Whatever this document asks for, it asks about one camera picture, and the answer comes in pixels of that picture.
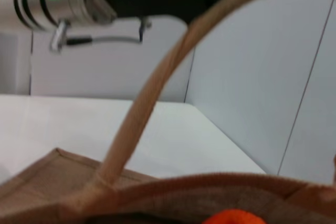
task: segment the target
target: orange object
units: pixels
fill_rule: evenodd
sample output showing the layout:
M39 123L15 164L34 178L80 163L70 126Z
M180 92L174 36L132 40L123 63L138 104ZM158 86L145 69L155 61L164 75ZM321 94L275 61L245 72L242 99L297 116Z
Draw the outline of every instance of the orange object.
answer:
M266 224L266 222L249 212L232 209L212 216L204 221L203 224Z

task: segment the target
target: jute bag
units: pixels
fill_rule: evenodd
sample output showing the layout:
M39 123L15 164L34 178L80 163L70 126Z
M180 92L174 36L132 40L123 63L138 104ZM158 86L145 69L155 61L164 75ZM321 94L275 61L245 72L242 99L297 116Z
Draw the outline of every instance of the jute bag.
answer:
M233 173L157 180L123 170L173 71L218 22L248 1L221 0L190 25L152 73L102 164L54 150L1 186L0 224L201 223L224 209L249 211L269 224L336 223L333 186Z

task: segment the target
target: white table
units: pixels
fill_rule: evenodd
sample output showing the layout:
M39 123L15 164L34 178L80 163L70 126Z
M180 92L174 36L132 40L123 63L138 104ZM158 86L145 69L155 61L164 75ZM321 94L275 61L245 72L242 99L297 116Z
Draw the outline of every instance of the white table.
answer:
M103 160L130 101L0 95L0 183L53 148ZM127 168L155 177L264 173L197 108L158 103Z

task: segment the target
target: tan handle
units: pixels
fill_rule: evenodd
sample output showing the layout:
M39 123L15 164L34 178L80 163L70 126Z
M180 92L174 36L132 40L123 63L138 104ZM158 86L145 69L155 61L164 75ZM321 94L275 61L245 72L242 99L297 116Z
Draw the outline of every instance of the tan handle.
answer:
M97 175L112 185L131 157L149 120L155 103L174 70L224 17L250 0L221 0L193 22L185 35L164 57L150 76L121 125Z

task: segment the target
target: bag handle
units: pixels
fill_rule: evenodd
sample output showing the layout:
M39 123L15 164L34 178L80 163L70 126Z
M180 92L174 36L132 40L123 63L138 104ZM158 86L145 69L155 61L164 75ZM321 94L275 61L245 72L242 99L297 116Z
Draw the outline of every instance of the bag handle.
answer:
M113 185L132 156L142 132L150 118L160 93L186 55L224 17L250 0L220 0L205 14L192 22L184 36L151 74L124 119L108 154L97 171L97 178L106 185Z

